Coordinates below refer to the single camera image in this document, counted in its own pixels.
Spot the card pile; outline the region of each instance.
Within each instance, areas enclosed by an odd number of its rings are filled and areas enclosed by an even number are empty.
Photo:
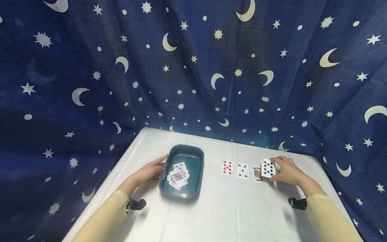
[[[188,184],[188,178],[190,174],[188,173],[187,167],[184,162],[180,162],[173,165],[173,171],[167,176],[168,182],[171,187],[174,187],[178,191],[181,187]]]

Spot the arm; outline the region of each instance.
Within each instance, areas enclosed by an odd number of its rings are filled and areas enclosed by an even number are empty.
[[[113,194],[95,211],[75,236],[73,242],[105,242],[126,218],[125,206],[139,186],[158,180],[165,170],[160,157],[128,177]]]
[[[307,216],[322,242],[362,241],[351,222],[343,215],[321,186],[303,171],[292,159],[285,156],[270,159],[281,167],[281,173],[270,178],[297,185],[307,198]]]

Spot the starry fabric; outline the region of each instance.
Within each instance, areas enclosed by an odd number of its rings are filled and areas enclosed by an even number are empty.
[[[4,2],[0,239],[60,241],[146,126],[315,156],[361,236],[385,241],[386,11]]]

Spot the crescent moon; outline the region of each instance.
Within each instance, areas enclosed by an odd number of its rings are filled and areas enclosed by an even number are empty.
[[[57,2],[51,4],[43,1],[47,6],[49,6],[52,10],[55,10],[60,13],[64,13],[68,10],[68,1],[67,0],[58,0]]]
[[[255,1],[250,0],[250,7],[248,8],[245,14],[239,14],[238,12],[235,12],[235,13],[238,16],[240,21],[247,22],[253,17],[254,12],[255,12]]]
[[[71,98],[73,99],[73,102],[78,106],[86,106],[85,104],[81,103],[79,100],[79,96],[82,94],[82,92],[89,91],[87,88],[77,88],[75,89],[72,94]]]
[[[164,49],[165,49],[166,51],[174,51],[174,50],[177,48],[177,46],[176,46],[176,47],[172,47],[172,46],[169,45],[168,39],[167,39],[168,34],[169,34],[169,32],[166,33],[166,34],[164,35],[164,38],[163,38],[163,47],[164,47]]]
[[[260,72],[260,73],[258,73],[258,75],[265,75],[267,77],[266,83],[263,84],[262,86],[269,85],[274,78],[274,72],[271,70],[266,70],[266,71]]]
[[[124,65],[124,67],[125,67],[125,72],[124,73],[126,73],[128,71],[129,62],[128,62],[128,60],[125,57],[123,57],[123,56],[117,57],[116,65],[117,65],[117,63],[122,63]]]
[[[225,120],[224,124],[221,123],[221,122],[218,122],[218,123],[219,123],[220,125],[222,125],[223,127],[227,127],[230,123],[228,122],[227,119],[224,119],[224,120]]]
[[[32,59],[28,65],[27,65],[27,72],[26,72],[27,77],[30,79],[30,81],[33,84],[36,85],[45,85],[47,83],[52,82],[55,77],[57,76],[56,74],[50,76],[50,77],[44,77],[39,75],[34,68],[34,59]]]
[[[329,55],[333,52],[333,51],[335,51],[337,48],[334,48],[334,49],[331,49],[330,51],[328,51],[327,53],[325,53],[322,57],[321,57],[321,59],[320,59],[320,66],[321,67],[331,67],[331,66],[334,66],[334,65],[337,65],[339,62],[337,62],[337,63],[331,63],[331,62],[329,62],[329,60],[328,60],[328,57],[329,57]]]
[[[279,147],[278,147],[278,150],[282,150],[282,151],[288,151],[290,149],[284,149],[284,144],[285,144],[286,141],[282,142],[279,144]]]
[[[367,109],[367,111],[364,113],[364,120],[368,124],[368,119],[374,114],[381,113],[384,114],[384,116],[387,117],[387,108],[385,106],[373,106]]]
[[[340,172],[340,174],[343,175],[344,177],[349,176],[352,172],[351,165],[348,165],[348,169],[346,169],[346,170],[340,169],[340,167],[337,163],[336,163],[336,167],[337,167],[338,171]]]
[[[216,82],[216,80],[217,80],[218,78],[223,78],[223,79],[224,79],[223,75],[222,75],[222,74],[219,74],[219,73],[215,73],[215,74],[211,77],[211,86],[212,86],[212,88],[214,88],[215,90],[216,90],[216,88],[215,88],[215,82]]]
[[[90,202],[91,199],[94,197],[95,191],[96,191],[96,188],[94,188],[94,189],[93,189],[93,192],[92,192],[90,195],[88,195],[88,196],[85,195],[85,192],[82,192],[82,200],[83,200],[85,203]]]
[[[121,133],[121,127],[120,127],[120,125],[119,125],[117,122],[113,122],[112,124],[114,124],[114,125],[117,127],[117,133],[116,133],[116,134]]]

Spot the white tablecloth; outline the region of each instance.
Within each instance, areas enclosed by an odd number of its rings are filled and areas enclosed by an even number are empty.
[[[70,242],[129,175],[147,162],[168,154],[176,144],[196,146],[204,152],[199,197],[190,202],[178,202],[164,197],[156,183],[139,188],[132,197],[145,199],[147,206],[142,211],[131,210],[111,241],[319,241],[305,211],[293,209],[288,203],[289,197],[304,198],[298,187],[282,182],[260,184],[222,175],[222,159],[259,166],[261,158],[280,155],[292,158],[350,220],[319,161],[311,156],[143,128],[63,241]]]

